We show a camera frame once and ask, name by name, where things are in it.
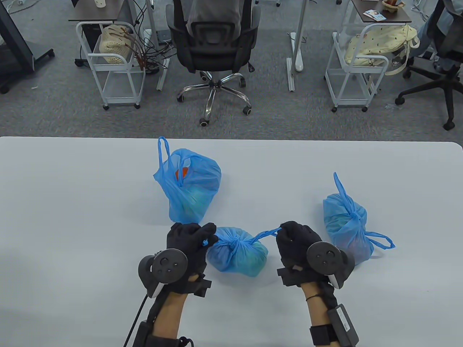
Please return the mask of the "person's right hand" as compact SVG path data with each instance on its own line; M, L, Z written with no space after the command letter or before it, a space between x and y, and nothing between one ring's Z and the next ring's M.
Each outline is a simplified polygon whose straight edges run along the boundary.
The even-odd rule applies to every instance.
M288 221L280 225L276 236L276 243L281 261L285 268L282 277L285 286L302 287L304 284L315 284L315 294L332 309L338 305L334 296L334 287L327 276L316 272L307 260L308 248L321 237L307 225L295 221Z

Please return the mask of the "person's left hand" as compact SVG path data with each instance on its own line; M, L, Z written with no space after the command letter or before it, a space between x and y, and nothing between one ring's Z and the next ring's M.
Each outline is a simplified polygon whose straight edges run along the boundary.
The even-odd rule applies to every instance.
M205 279L207 251L218 241L216 225L196 223L172 225L163 251L154 255L147 267L152 282L150 298L160 294L194 294L205 297L212 281Z

